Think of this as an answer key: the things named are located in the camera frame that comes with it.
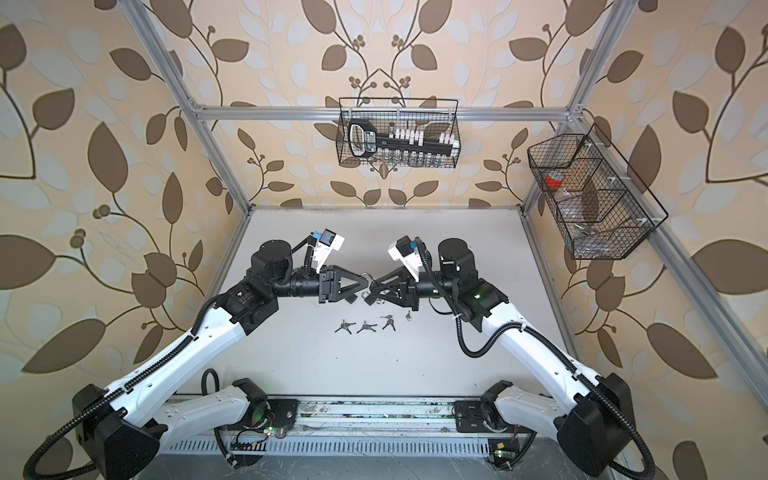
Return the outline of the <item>silver key bunch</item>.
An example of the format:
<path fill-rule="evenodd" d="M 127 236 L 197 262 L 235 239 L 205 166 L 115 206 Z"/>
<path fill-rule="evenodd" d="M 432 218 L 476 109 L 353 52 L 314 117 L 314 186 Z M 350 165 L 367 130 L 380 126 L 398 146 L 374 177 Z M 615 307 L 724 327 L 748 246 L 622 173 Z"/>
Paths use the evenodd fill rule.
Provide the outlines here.
<path fill-rule="evenodd" d="M 377 325 L 376 323 L 368 323 L 368 322 L 364 322 L 364 323 L 362 324 L 362 326 L 360 327 L 360 329 L 357 331 L 357 334 L 359 334 L 359 333 L 361 333 L 361 332 L 363 332 L 363 331 L 371 331 L 371 332 L 376 332 L 376 328 L 377 328 L 377 327 L 378 327 L 378 325 Z"/>
<path fill-rule="evenodd" d="M 396 330 L 395 320 L 393 315 L 384 315 L 382 316 L 382 319 L 385 320 L 385 324 L 382 327 L 383 330 L 387 330 L 387 329 L 391 329 L 392 331 Z"/>
<path fill-rule="evenodd" d="M 352 332 L 350 330 L 350 327 L 352 325 L 355 325 L 355 322 L 342 321 L 341 324 L 339 325 L 339 327 L 335 330 L 335 333 L 337 333 L 339 331 L 346 331 L 347 333 L 352 334 Z"/>

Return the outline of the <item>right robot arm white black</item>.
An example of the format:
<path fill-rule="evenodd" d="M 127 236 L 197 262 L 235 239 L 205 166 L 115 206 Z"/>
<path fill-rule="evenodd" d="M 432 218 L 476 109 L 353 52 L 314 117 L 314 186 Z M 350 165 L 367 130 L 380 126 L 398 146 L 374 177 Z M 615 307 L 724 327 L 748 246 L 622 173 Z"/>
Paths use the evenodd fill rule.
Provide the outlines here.
<path fill-rule="evenodd" d="M 479 276 L 465 241 L 442 241 L 432 258 L 423 240 L 404 236 L 388 253 L 400 265 L 371 282 L 367 302 L 414 310 L 423 299 L 440 298 L 467 357 L 481 358 L 500 345 L 544 388 L 538 395 L 511 381 L 494 384 L 481 398 L 487 428 L 517 424 L 554 439 L 592 477 L 608 468 L 628 479 L 655 477 L 657 467 L 637 429 L 628 384 L 576 360 L 526 320 L 506 294 Z"/>

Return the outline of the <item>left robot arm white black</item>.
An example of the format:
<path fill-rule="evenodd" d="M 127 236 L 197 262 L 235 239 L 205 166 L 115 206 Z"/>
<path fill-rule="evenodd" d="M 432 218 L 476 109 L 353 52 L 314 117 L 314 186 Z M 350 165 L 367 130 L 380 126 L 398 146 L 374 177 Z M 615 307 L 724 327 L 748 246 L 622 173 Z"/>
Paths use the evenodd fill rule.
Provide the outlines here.
<path fill-rule="evenodd" d="M 321 303 L 334 303 L 353 300 L 368 287 L 364 277 L 326 263 L 343 245 L 341 235 L 330 230 L 313 232 L 302 243 L 309 250 L 304 265 L 296 267 L 295 247 L 284 240 L 265 242 L 252 255 L 244 278 L 207 300 L 187 332 L 147 364 L 106 388 L 88 385 L 78 392 L 73 399 L 73 419 L 34 451 L 24 466 L 24 478 L 45 478 L 38 469 L 41 460 L 69 432 L 75 432 L 90 461 L 56 472 L 54 478 L 72 479 L 97 471 L 106 479 L 130 479 L 170 443 L 172 434 L 190 426 L 207 430 L 241 419 L 255 400 L 250 382 L 232 387 L 235 397 L 223 407 L 216 405 L 216 394 L 192 402 L 192 408 L 206 412 L 198 421 L 187 413 L 165 423 L 155 416 L 194 374 L 276 313 L 280 298 L 315 297 Z"/>

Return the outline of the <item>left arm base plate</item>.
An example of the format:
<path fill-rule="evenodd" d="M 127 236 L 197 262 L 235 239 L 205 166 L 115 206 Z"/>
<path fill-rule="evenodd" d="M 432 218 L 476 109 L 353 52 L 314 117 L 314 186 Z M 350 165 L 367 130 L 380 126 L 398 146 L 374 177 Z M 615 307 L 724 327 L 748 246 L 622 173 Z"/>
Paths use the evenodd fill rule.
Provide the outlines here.
<path fill-rule="evenodd" d="M 225 431 L 257 430 L 269 428 L 290 430 L 298 417 L 299 400 L 270 397 L 251 403 L 244 416 L 235 423 L 224 425 Z"/>

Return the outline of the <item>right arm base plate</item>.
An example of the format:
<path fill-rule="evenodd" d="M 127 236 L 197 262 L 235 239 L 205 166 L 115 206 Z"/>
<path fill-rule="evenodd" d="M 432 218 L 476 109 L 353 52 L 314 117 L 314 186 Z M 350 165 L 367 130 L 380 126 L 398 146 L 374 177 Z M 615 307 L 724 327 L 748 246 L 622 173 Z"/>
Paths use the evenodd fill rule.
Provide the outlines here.
<path fill-rule="evenodd" d="M 453 403 L 452 414 L 459 433 L 532 433 L 524 426 L 507 423 L 493 407 L 481 400 L 457 400 Z"/>

